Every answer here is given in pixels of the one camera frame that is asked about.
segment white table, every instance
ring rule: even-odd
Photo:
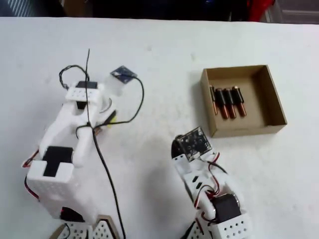
[[[177,239],[193,220],[169,159],[177,134],[198,125],[207,132],[202,69],[257,64],[269,65],[288,125],[276,135],[210,141],[221,152],[219,163],[242,186],[257,239],[318,238],[319,26],[1,18],[0,34],[1,238],[48,238],[59,225],[24,189],[20,165],[64,101],[59,71],[84,65],[88,48],[91,78],[110,86],[119,120],[135,112],[141,90],[137,82],[118,90],[109,72],[126,65],[145,85],[138,117],[98,137],[129,239]],[[77,70],[65,73],[69,83],[83,78]],[[120,233],[96,151],[87,161],[88,186]]]

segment copper battery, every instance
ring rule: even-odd
[[[213,100],[214,113],[215,113],[215,115],[217,115],[218,111],[217,111],[217,107],[216,107],[215,89],[213,86],[209,86],[209,89],[210,89],[211,99]]]
[[[238,108],[240,116],[245,117],[247,115],[247,112],[244,106],[245,101],[241,94],[240,88],[238,86],[234,86],[232,88],[232,95],[233,95],[235,105]]]
[[[221,115],[224,119],[228,119],[229,118],[229,113],[228,110],[226,108],[226,100],[223,94],[223,90],[221,88],[217,88],[215,91],[215,96],[216,96],[216,102],[217,105],[220,109]]]
[[[235,119],[236,118],[236,112],[235,112],[235,108],[234,108],[235,103],[234,103],[234,99],[233,99],[233,96],[231,93],[231,89],[226,88],[226,89],[224,89],[223,93],[224,93],[224,97],[226,100],[226,107],[229,111],[229,116],[231,119]]]

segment circuit board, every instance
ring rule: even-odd
[[[201,127],[179,136],[176,141],[189,162],[212,149]]]
[[[124,84],[133,79],[130,76],[137,77],[137,74],[135,74],[133,71],[129,70],[125,66],[120,66],[118,69],[112,71],[110,74]]]

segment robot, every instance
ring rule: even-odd
[[[92,128],[111,122],[115,116],[115,105],[102,83],[80,81],[73,84],[68,87],[65,103],[47,129],[39,149],[22,165],[29,168],[25,178],[27,190],[53,218],[66,223],[54,238],[93,238],[97,232],[99,238],[118,238],[112,220],[98,215],[77,174],[93,146]],[[88,117],[91,127],[86,127]],[[63,142],[71,134],[78,138],[74,149]],[[34,160],[37,154],[40,160]]]
[[[250,217],[236,182],[216,164],[201,127],[175,138],[172,162],[197,212],[182,239],[244,239],[252,235]]]

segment open cardboard box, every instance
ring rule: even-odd
[[[215,89],[238,86],[247,116],[240,117],[237,107],[236,119],[223,119],[219,109],[215,115],[210,85]],[[276,133],[287,124],[267,65],[204,69],[201,87],[212,137]]]

